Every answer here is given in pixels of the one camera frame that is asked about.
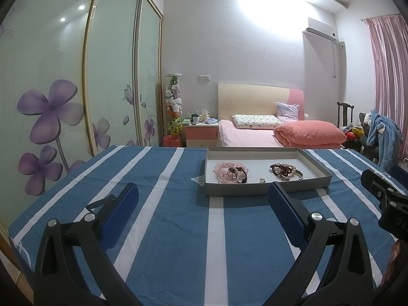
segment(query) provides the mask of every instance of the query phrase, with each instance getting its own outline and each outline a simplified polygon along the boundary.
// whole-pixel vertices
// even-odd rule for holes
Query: red ball
[[[348,140],[352,140],[352,141],[356,140],[356,135],[352,132],[347,132],[346,137]]]

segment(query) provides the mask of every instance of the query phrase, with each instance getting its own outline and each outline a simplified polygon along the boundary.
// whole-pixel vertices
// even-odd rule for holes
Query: pink curtain
[[[367,19],[375,65],[375,109],[401,128],[408,155],[408,26],[401,15]]]

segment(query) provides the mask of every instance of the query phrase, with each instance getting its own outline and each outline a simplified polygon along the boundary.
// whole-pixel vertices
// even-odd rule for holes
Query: pink bedsheet
[[[284,147],[275,138],[273,130],[237,129],[232,121],[218,123],[222,147]]]

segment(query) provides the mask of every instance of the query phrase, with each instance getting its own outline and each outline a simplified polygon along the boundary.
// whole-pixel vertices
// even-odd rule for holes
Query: mug
[[[193,124],[199,124],[200,123],[200,116],[193,116]]]

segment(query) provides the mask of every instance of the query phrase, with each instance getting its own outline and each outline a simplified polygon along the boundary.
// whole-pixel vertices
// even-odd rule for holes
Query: drawer
[[[187,139],[187,147],[207,148],[216,146],[217,140],[213,139]]]
[[[186,128],[186,139],[217,139],[218,127],[197,126]]]

